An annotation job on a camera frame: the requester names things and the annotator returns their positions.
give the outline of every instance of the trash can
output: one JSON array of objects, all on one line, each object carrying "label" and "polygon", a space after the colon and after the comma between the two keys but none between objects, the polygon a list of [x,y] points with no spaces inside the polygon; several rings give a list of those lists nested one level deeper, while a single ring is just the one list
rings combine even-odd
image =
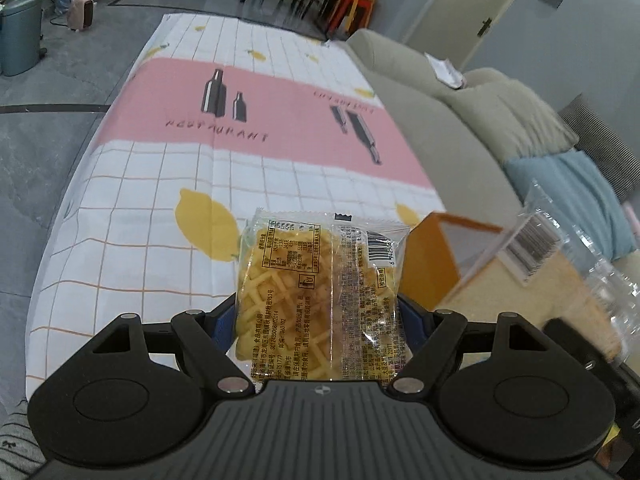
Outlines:
[{"label": "trash can", "polygon": [[12,0],[0,10],[0,72],[16,75],[40,59],[41,0]]}]

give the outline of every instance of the orange stool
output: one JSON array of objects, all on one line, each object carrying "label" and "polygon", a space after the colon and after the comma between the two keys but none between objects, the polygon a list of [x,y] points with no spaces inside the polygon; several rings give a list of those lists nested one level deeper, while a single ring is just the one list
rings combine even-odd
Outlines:
[{"label": "orange stool", "polygon": [[[349,11],[349,17],[347,18],[347,31],[351,34],[359,28],[367,28],[369,25],[369,20],[371,19],[371,13],[373,12],[373,4],[376,0],[338,0],[335,4],[334,10],[329,17],[329,26],[327,28],[327,33],[333,32],[336,28],[340,26],[340,23],[347,15],[347,9],[351,4],[351,10]],[[356,24],[356,27],[351,30],[351,25],[353,25],[353,19],[356,15],[356,9],[358,7],[364,8],[365,14],[360,23]]]}]

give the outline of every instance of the plastic wrapper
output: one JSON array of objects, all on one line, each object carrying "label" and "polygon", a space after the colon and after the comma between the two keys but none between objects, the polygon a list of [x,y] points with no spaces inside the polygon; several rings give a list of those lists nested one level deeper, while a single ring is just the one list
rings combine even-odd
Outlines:
[{"label": "plastic wrapper", "polygon": [[236,359],[252,379],[388,382],[406,361],[396,294],[409,228],[258,210],[241,239]]},{"label": "plastic wrapper", "polygon": [[638,339],[638,286],[534,183],[514,228],[487,249],[440,308],[495,322],[512,310],[539,328],[560,317],[610,361]]}]

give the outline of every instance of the black bottle illustration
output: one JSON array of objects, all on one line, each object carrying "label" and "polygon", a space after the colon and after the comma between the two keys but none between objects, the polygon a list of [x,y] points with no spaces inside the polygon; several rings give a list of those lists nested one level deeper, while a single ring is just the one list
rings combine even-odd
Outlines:
[{"label": "black bottle illustration", "polygon": [[226,85],[222,82],[222,75],[223,71],[217,68],[213,77],[204,85],[202,96],[202,111],[216,117],[225,115]]},{"label": "black bottle illustration", "polygon": [[353,125],[353,131],[356,132],[356,136],[363,143],[369,153],[371,153],[371,158],[375,164],[382,164],[380,161],[380,154],[376,149],[376,140],[371,135],[369,128],[367,127],[367,123],[365,123],[364,119],[360,116],[360,114],[347,111],[347,115],[349,116],[349,120]]},{"label": "black bottle illustration", "polygon": [[243,123],[246,122],[246,103],[242,98],[242,92],[238,92],[234,100],[234,119]]},{"label": "black bottle illustration", "polygon": [[340,125],[341,131],[344,134],[348,133],[346,128],[347,119],[344,117],[344,114],[342,113],[342,109],[339,106],[332,106],[331,113],[334,115],[335,122],[337,122]]}]

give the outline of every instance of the door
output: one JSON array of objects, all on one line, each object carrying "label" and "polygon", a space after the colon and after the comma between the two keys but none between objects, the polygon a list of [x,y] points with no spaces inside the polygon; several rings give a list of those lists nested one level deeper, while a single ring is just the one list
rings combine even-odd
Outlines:
[{"label": "door", "polygon": [[409,36],[419,52],[449,58],[462,69],[490,27],[513,0],[433,0]]}]

